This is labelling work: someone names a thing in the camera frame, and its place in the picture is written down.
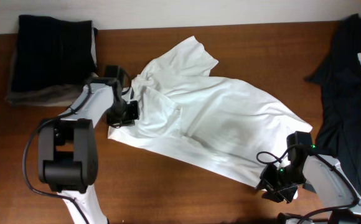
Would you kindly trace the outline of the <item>white t-shirt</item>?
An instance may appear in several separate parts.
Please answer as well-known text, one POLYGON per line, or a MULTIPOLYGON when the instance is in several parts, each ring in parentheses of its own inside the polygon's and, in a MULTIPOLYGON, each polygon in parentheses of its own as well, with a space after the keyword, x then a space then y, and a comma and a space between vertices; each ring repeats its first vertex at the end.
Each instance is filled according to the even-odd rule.
POLYGON ((150 61, 131 83, 139 119, 108 138, 256 186, 257 153, 280 156, 290 134, 312 128, 269 93, 211 76, 216 64, 195 37, 150 61))

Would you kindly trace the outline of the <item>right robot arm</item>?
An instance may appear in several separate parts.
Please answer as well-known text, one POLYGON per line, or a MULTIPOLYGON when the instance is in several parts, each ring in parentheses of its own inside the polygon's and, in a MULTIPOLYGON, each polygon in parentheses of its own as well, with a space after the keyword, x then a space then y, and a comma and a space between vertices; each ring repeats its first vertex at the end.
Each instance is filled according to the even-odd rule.
POLYGON ((291 203, 298 187, 309 183, 324 206, 306 215, 280 213, 278 223, 361 223, 361 196, 337 159, 319 155, 313 145, 294 144, 274 161, 259 162, 266 166, 256 186, 266 191, 263 198, 291 203))

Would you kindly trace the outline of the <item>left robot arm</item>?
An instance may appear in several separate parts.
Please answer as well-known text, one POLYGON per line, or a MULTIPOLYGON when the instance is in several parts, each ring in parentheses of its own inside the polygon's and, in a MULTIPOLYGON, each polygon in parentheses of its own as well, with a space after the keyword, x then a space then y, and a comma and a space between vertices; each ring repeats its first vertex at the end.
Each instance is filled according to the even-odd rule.
POLYGON ((126 101, 123 78, 90 78, 80 96, 38 131, 38 173, 51 196, 62 199, 74 223, 108 223, 94 183, 98 174, 95 127, 102 117, 112 127, 132 126, 137 101, 126 101))

